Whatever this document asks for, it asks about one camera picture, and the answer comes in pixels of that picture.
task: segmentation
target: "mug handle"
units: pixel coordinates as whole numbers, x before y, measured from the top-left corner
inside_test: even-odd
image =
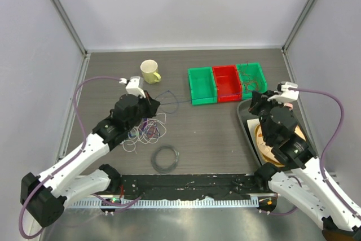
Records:
[[[156,82],[159,82],[159,81],[161,81],[161,76],[160,76],[160,74],[158,74],[158,73],[153,73],[153,75],[155,75],[157,78],[154,80],[154,81],[156,81]]]

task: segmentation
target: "gray tray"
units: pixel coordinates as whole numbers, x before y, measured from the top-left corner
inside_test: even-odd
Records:
[[[248,112],[251,100],[252,99],[247,99],[238,104],[237,115],[238,115],[238,119],[240,121],[240,125],[242,127],[242,131],[245,134],[249,148],[251,150],[253,150],[253,155],[256,159],[257,164],[259,164],[259,166],[261,166],[261,165],[265,164],[266,162],[263,159],[260,159],[261,156],[259,154],[259,150],[258,150],[258,148],[255,148],[255,146],[252,142],[252,137],[250,135],[250,131],[248,129],[248,124],[247,124],[248,120],[257,119],[257,116],[252,115],[251,113]],[[303,126],[300,124],[299,120],[297,120],[297,123],[298,123],[298,126],[301,128],[301,131],[303,132],[303,134],[306,137],[306,142],[312,146],[312,144],[310,143],[310,139],[309,139],[306,131],[304,130]]]

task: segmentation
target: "plastic storage bin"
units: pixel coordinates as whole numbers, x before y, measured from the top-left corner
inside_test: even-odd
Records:
[[[252,98],[253,90],[260,93],[267,90],[267,81],[258,62],[237,64],[236,66],[242,83],[243,100]]]
[[[236,65],[214,66],[213,75],[217,86],[217,102],[242,100],[242,85]]]
[[[192,105],[217,102],[217,88],[210,67],[188,69]]]

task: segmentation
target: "red storage bin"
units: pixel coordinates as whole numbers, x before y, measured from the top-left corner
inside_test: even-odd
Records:
[[[236,65],[213,66],[217,103],[241,101],[242,84]]]

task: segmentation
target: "table surface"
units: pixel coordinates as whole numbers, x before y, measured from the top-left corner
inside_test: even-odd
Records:
[[[158,62],[162,76],[160,83],[144,83],[143,89],[148,90],[153,98],[170,90],[179,101],[190,100],[189,68],[259,62],[269,89],[275,89],[280,81],[289,80],[279,49],[93,53],[86,78],[129,78],[140,75],[139,66],[146,59]],[[110,80],[94,81],[83,88],[78,107],[88,133],[109,115],[109,110],[124,93],[124,86]],[[173,102],[174,98],[168,93],[158,100],[166,103]],[[179,164],[172,174],[252,173],[257,169],[257,164],[241,131],[236,113],[237,104],[238,102],[231,102],[192,106],[190,102],[181,103],[176,113],[167,114],[167,132],[158,143],[137,143],[136,152],[125,152],[119,146],[93,163],[84,174],[93,172],[102,164],[110,164],[121,174],[156,174],[150,163],[151,154],[165,144],[172,145],[179,152]],[[176,106],[161,106],[159,112],[171,112]],[[294,110],[301,119],[296,104]],[[68,152],[81,141],[80,126],[75,121]],[[157,161],[160,165],[169,165],[173,161],[173,154],[162,152]]]
[[[292,205],[279,197],[276,212]],[[300,210],[267,216],[255,208],[131,209],[104,216],[99,209],[66,209],[40,241],[324,241]]]

